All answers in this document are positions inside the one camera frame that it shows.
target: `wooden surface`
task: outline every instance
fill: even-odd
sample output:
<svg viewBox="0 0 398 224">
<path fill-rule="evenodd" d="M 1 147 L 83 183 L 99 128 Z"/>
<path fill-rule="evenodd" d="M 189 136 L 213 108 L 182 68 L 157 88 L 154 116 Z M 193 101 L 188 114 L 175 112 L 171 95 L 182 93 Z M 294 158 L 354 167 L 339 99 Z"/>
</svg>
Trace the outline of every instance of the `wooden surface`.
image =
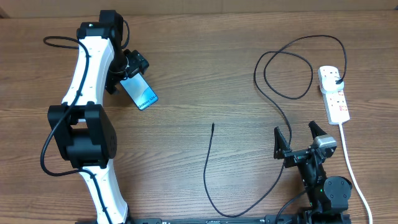
<svg viewBox="0 0 398 224">
<path fill-rule="evenodd" d="M 397 5 L 396 0 L 0 0 L 6 18 L 97 16 L 101 9 L 123 15 L 164 15 L 393 10 Z"/>
<path fill-rule="evenodd" d="M 211 123 L 215 122 L 208 164 L 214 203 L 235 214 L 253 204 L 272 185 L 282 161 L 272 158 L 273 130 L 284 120 L 253 85 L 259 56 L 297 37 L 334 35 L 346 46 L 346 100 L 351 121 L 344 125 L 356 178 L 375 223 L 397 223 L 398 215 L 398 14 L 374 12 L 300 12 L 212 16 L 125 17 L 132 36 L 129 49 L 148 59 L 145 79 L 159 101 L 139 111 L 125 92 L 105 93 L 104 107 L 118 134 L 116 175 L 134 217 L 220 217 L 203 188 L 203 166 Z M 61 102 L 71 82 L 77 52 L 48 47 L 47 35 L 74 37 L 83 21 L 69 19 L 0 20 L 0 223 L 73 223 L 94 219 L 95 208 L 79 175 L 50 177 L 39 154 L 50 126 L 47 109 Z M 350 179 L 337 126 L 327 123 L 316 70 L 343 67 L 340 46 L 330 39 L 303 40 L 289 49 L 315 69 L 313 86 L 300 100 L 262 89 L 278 102 L 293 128 L 293 149 L 312 142 L 307 124 L 315 120 L 338 140 L 324 168 L 329 176 Z M 261 79 L 262 69 L 258 72 Z M 274 87 L 298 96 L 310 70 L 301 60 L 277 56 L 268 70 Z M 52 141 L 50 170 L 71 169 Z M 286 169 L 272 193 L 245 216 L 277 213 L 302 190 L 296 168 Z M 302 197 L 286 212 L 307 206 Z M 353 223 L 366 212 L 353 190 Z"/>
</svg>

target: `smartphone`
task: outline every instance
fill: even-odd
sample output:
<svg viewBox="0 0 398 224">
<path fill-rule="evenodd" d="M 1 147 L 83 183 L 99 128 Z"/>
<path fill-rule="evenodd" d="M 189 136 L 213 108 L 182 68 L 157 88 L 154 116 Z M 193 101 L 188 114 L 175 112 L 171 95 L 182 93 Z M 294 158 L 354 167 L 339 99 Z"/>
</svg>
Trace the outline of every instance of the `smartphone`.
<svg viewBox="0 0 398 224">
<path fill-rule="evenodd" d="M 138 73 L 127 80 L 120 81 L 120 84 L 141 111 L 154 104 L 158 99 L 157 95 L 144 80 L 141 73 Z"/>
</svg>

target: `black wire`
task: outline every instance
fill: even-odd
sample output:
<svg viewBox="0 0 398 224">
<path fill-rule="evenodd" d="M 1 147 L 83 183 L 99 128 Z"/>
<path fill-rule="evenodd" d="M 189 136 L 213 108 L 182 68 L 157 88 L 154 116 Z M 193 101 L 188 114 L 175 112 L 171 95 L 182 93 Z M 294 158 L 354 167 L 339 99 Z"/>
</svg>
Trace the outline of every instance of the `black wire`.
<svg viewBox="0 0 398 224">
<path fill-rule="evenodd" d="M 127 23 L 127 21 L 123 20 L 123 22 L 126 24 L 126 27 L 127 27 L 127 38 L 126 38 L 125 43 L 122 45 L 122 49 L 125 49 L 130 41 L 130 28 L 129 28 L 129 24 Z"/>
<path fill-rule="evenodd" d="M 282 214 L 282 212 L 285 210 L 285 208 L 287 208 L 291 203 L 293 203 L 295 200 L 297 200 L 299 197 L 301 197 L 303 194 L 307 193 L 309 190 L 311 190 L 312 188 L 307 188 L 305 189 L 303 192 L 299 193 L 298 195 L 296 195 L 296 197 L 292 198 L 290 201 L 288 201 L 278 212 L 278 214 L 275 217 L 275 224 L 278 224 L 278 220 L 280 215 Z"/>
<path fill-rule="evenodd" d="M 284 52 L 283 50 L 286 49 L 287 47 L 289 47 L 291 44 L 293 44 L 294 42 L 296 42 L 296 41 L 298 41 L 298 40 L 302 40 L 302 39 L 306 39 L 306 38 L 311 38 L 311 37 L 329 37 L 329 38 L 335 39 L 335 40 L 336 40 L 337 42 L 339 42 L 339 44 L 341 45 L 341 47 L 342 47 L 342 49 L 343 49 L 343 53 L 344 53 L 345 65 L 344 65 L 344 74 L 343 74 L 342 78 L 340 78 L 338 81 L 336 81 L 337 84 L 340 84 L 340 83 L 343 81 L 343 79 L 344 79 L 344 77 L 345 77 L 345 75 L 346 75 L 346 69 L 347 69 L 347 55 L 346 55 L 346 50 L 345 50 L 345 48 L 344 48 L 343 43 L 341 43 L 341 41 L 340 41 L 339 39 L 337 39 L 336 37 L 330 36 L 330 35 L 310 35 L 310 36 L 305 36 L 305 37 L 300 37 L 300 38 L 298 38 L 298 39 L 295 39 L 295 40 L 291 41 L 290 43 L 286 44 L 285 46 L 283 46 L 283 47 L 282 47 L 281 49 L 279 49 L 278 51 L 268 51 L 268 52 L 262 54 L 261 57 L 259 58 L 259 60 L 257 61 L 256 67 L 254 68 L 253 80 L 254 80 L 255 86 L 257 87 L 257 89 L 258 89 L 269 101 L 271 101 L 271 103 L 273 103 L 273 104 L 275 105 L 275 107 L 280 111 L 280 113 L 282 114 L 283 118 L 285 119 L 286 125 L 287 125 L 287 127 L 288 127 L 288 129 L 289 129 L 289 145 L 290 145 L 290 143 L 292 142 L 292 127 L 291 127 L 291 125 L 290 125 L 290 123 L 289 123 L 289 120 L 287 119 L 285 113 L 284 113 L 283 110 L 279 107 L 279 105 L 278 105 L 274 100 L 272 100 L 269 96 L 267 96 L 267 95 L 260 89 L 259 85 L 257 84 L 257 80 L 256 80 L 257 67 L 258 67 L 258 65 L 259 65 L 259 63 L 260 63 L 260 61 L 261 61 L 261 59 L 263 58 L 263 56 L 265 56 L 265 55 L 267 55 L 267 54 L 270 54 L 270 53 L 274 53 L 274 55 L 268 60 L 266 66 L 264 67 L 264 79 L 265 79 L 267 85 L 269 86 L 269 88 L 270 88 L 273 92 L 277 93 L 278 95 L 280 95 L 280 96 L 282 96 L 282 97 L 284 97 L 284 98 L 287 98 L 287 99 L 290 99 L 290 100 L 298 100 L 298 99 L 302 98 L 303 96 L 305 96 L 305 95 L 307 94 L 307 92 L 308 92 L 309 89 L 311 88 L 311 84 L 312 84 L 312 81 L 313 81 L 313 68 L 312 68 L 312 65 L 311 65 L 311 63 L 310 63 L 307 59 L 305 59 L 304 57 L 302 57 L 302 56 L 300 56 L 300 55 L 298 55 L 298 54 L 292 53 L 292 52 Z M 274 57 L 275 57 L 277 54 L 287 54 L 287 55 L 296 56 L 296 57 L 302 59 L 303 61 L 305 61 L 305 62 L 308 64 L 308 66 L 310 67 L 310 69 L 311 69 L 311 80 L 310 80 L 310 83 L 309 83 L 309 85 L 308 85 L 308 88 L 307 88 L 307 89 L 304 91 L 304 93 L 301 94 L 300 96 L 291 97 L 291 96 L 283 95 L 283 94 L 279 93 L 277 90 L 275 90 L 275 89 L 271 86 L 271 84 L 268 82 L 267 77 L 266 77 L 266 69 L 267 69 L 268 65 L 270 64 L 270 62 L 272 61 L 272 59 L 274 59 Z M 208 193 L 207 186 L 206 186 L 206 168 L 207 168 L 208 158 L 209 158 L 209 155 L 210 155 L 210 148 L 211 148 L 211 141 L 212 141 L 212 139 L 213 139 L 213 133 L 214 133 L 214 123 L 213 123 L 213 125 L 212 125 L 212 127 L 211 127 L 210 145 L 209 145 L 209 150 L 208 150 L 208 152 L 207 152 L 207 158 L 206 158 L 206 162 L 205 162 L 205 168 L 204 168 L 204 171 L 203 171 L 203 183 L 204 183 L 204 185 L 205 185 L 206 194 L 207 194 L 207 197 L 208 197 L 208 199 L 209 199 L 211 205 L 213 206 L 213 208 L 214 208 L 220 215 L 222 215 L 222 216 L 224 216 L 224 217 L 228 217 L 228 218 L 239 217 L 239 216 L 245 214 L 246 212 L 250 211 L 250 209 L 252 209 L 254 206 L 256 206 L 262 199 L 264 199 L 264 198 L 271 192 L 271 190 L 272 190 L 272 189 L 275 187 L 275 185 L 278 183 L 278 181 L 279 181 L 279 179 L 280 179 L 280 176 L 282 175 L 282 172 L 283 172 L 283 169 L 284 169 L 285 161 L 284 161 L 284 163 L 282 164 L 282 168 L 281 168 L 281 170 L 280 170 L 279 176 L 278 176 L 278 178 L 276 179 L 276 181 L 274 182 L 274 184 L 272 185 L 272 187 L 271 187 L 271 188 L 270 188 L 270 189 L 269 189 L 269 190 L 268 190 L 256 203 L 254 203 L 254 204 L 253 204 L 252 206 L 250 206 L 248 209 L 246 209 L 245 211 L 243 211 L 243 212 L 241 212 L 241 213 L 239 213 L 239 214 L 237 214 L 237 215 L 226 215 L 226 214 L 220 212 L 220 211 L 216 208 L 216 206 L 214 205 L 213 201 L 212 201 L 211 198 L 210 198 L 210 195 L 209 195 L 209 193 Z"/>
<path fill-rule="evenodd" d="M 54 136 L 55 131 L 56 131 L 56 130 L 58 129 L 58 127 L 60 126 L 60 123 L 61 123 L 65 118 L 67 118 L 67 117 L 70 115 L 71 110 L 72 110 L 73 107 L 76 105 L 76 102 L 78 101 L 79 96 L 81 95 L 81 90 L 83 89 L 83 85 L 84 85 L 84 82 L 85 82 L 86 77 L 87 77 L 88 65 L 89 65 L 89 62 L 90 62 L 90 55 L 89 55 L 89 53 L 88 53 L 88 50 L 87 50 L 86 46 L 85 46 L 83 43 L 81 43 L 79 40 L 76 40 L 76 39 L 73 39 L 73 38 L 70 38 L 70 37 L 60 37 L 60 36 L 48 36 L 48 37 L 44 37 L 44 39 L 43 39 L 43 42 L 44 42 L 45 44 L 49 45 L 49 46 L 52 46 L 52 47 L 61 47 L 61 48 L 66 48 L 66 49 L 78 49 L 78 47 L 65 46 L 65 45 L 58 45 L 58 44 L 51 44 L 51 43 L 48 43 L 48 42 L 47 42 L 47 40 L 49 40 L 49 39 L 69 40 L 69 41 L 78 43 L 78 44 L 83 48 L 83 50 L 84 50 L 85 53 L 86 53 L 86 65 L 85 65 L 85 70 L 84 70 L 84 72 L 83 72 L 83 76 L 82 76 L 82 78 L 81 78 L 80 86 L 79 86 L 78 90 L 76 91 L 75 99 L 72 101 L 72 103 L 70 104 L 70 106 L 69 106 L 69 108 L 66 110 L 66 112 L 64 112 L 64 114 L 62 115 L 62 117 L 58 120 L 58 122 L 56 123 L 56 125 L 54 126 L 54 128 L 51 130 L 49 136 L 48 136 L 47 139 L 45 140 L 45 143 L 44 143 L 43 149 L 42 149 L 42 153 L 41 153 L 41 155 L 40 155 L 40 166 L 42 167 L 43 171 L 44 171 L 46 174 L 48 174 L 48 175 L 50 175 L 50 176 L 53 176 L 53 177 L 60 177 L 60 176 L 69 175 L 69 174 L 76 174 L 76 173 L 78 173 L 78 172 L 85 172 L 85 173 L 89 174 L 89 175 L 90 175 L 90 178 L 93 179 L 93 182 L 94 182 L 94 185 L 95 185 L 97 194 L 98 194 L 99 202 L 100 202 L 100 204 L 101 204 L 101 206 L 102 206 L 103 212 L 105 213 L 106 218 L 107 218 L 108 221 L 109 221 L 109 224 L 112 224 L 111 217 L 109 216 L 109 213 L 108 213 L 108 211 L 107 211 L 107 209 L 106 209 L 106 207 L 105 207 L 103 198 L 102 198 L 102 196 L 101 196 L 100 187 L 99 187 L 98 182 L 97 182 L 97 180 L 96 180 L 96 178 L 95 178 L 95 175 L 94 175 L 92 172 L 90 172 L 89 170 L 84 170 L 84 169 L 76 169 L 76 170 L 70 170 L 70 171 L 61 172 L 61 173 L 54 173 L 54 172 L 49 171 L 49 170 L 46 168 L 45 164 L 44 164 L 45 152 L 47 151 L 47 148 L 48 148 L 48 146 L 49 146 L 49 144 L 50 144 L 50 141 L 51 141 L 52 137 Z"/>
</svg>

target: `wooden table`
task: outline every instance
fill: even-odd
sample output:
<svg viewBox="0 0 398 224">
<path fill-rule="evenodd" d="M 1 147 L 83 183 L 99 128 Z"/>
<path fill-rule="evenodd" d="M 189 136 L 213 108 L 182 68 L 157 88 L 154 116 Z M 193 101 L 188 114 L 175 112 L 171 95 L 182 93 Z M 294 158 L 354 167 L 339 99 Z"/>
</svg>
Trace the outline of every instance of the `wooden table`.
<svg viewBox="0 0 398 224">
<path fill-rule="evenodd" d="M 227 214 L 243 211 L 275 181 L 282 161 L 273 159 L 274 133 L 288 130 L 280 113 L 253 85 L 259 56 L 305 35 L 328 34 L 348 54 L 345 127 L 348 152 L 375 223 L 396 223 L 398 215 L 398 14 L 396 11 L 298 12 L 202 16 L 126 16 L 129 49 L 148 59 L 144 75 L 159 101 L 139 111 L 125 92 L 105 93 L 104 107 L 118 134 L 116 175 L 134 217 L 220 217 L 203 188 L 211 124 L 216 124 L 208 164 L 208 188 Z M 50 126 L 47 110 L 60 104 L 75 70 L 77 52 L 42 43 L 47 35 L 74 37 L 83 21 L 0 19 L 0 223 L 73 223 L 95 219 L 90 194 L 79 175 L 50 177 L 39 154 Z M 329 176 L 349 179 L 337 126 L 326 119 L 316 70 L 343 68 L 337 42 L 316 38 L 289 48 L 307 58 L 315 74 L 308 94 L 287 100 L 261 88 L 285 111 L 293 128 L 293 149 L 312 142 L 307 124 L 315 120 L 338 140 L 324 163 Z M 303 93 L 308 65 L 280 55 L 269 66 L 272 85 L 286 95 Z M 50 170 L 71 169 L 52 141 Z M 245 214 L 275 214 L 302 190 L 297 168 L 286 169 L 277 187 Z M 302 197 L 285 212 L 307 206 Z M 349 200 L 353 223 L 366 223 L 355 189 Z"/>
</svg>

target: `power strip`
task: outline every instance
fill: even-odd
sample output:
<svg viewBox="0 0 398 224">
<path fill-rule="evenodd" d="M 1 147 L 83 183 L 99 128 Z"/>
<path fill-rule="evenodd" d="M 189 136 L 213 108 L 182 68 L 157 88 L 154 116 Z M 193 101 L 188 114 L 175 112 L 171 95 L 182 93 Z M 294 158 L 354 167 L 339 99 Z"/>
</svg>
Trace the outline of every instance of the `power strip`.
<svg viewBox="0 0 398 224">
<path fill-rule="evenodd" d="M 369 207 L 365 196 L 359 189 L 358 183 L 356 182 L 351 164 L 349 163 L 349 157 L 346 147 L 346 140 L 343 132 L 343 123 L 349 120 L 349 113 L 347 107 L 347 101 L 344 95 L 344 82 L 336 84 L 336 81 L 340 79 L 338 69 L 333 66 L 322 66 L 318 70 L 319 86 L 322 92 L 323 101 L 325 102 L 326 115 L 328 116 L 329 124 L 338 124 L 341 134 L 341 143 L 343 145 L 344 157 L 346 159 L 347 168 L 349 174 L 353 180 L 354 186 L 358 191 L 359 196 L 362 199 L 363 204 L 368 212 L 369 224 L 373 224 L 373 217 L 371 208 Z"/>
<path fill-rule="evenodd" d="M 322 66 L 318 70 L 318 76 L 329 124 L 348 121 L 347 101 L 343 91 L 344 82 L 336 84 L 336 81 L 340 79 L 338 69 L 332 66 Z"/>
</svg>

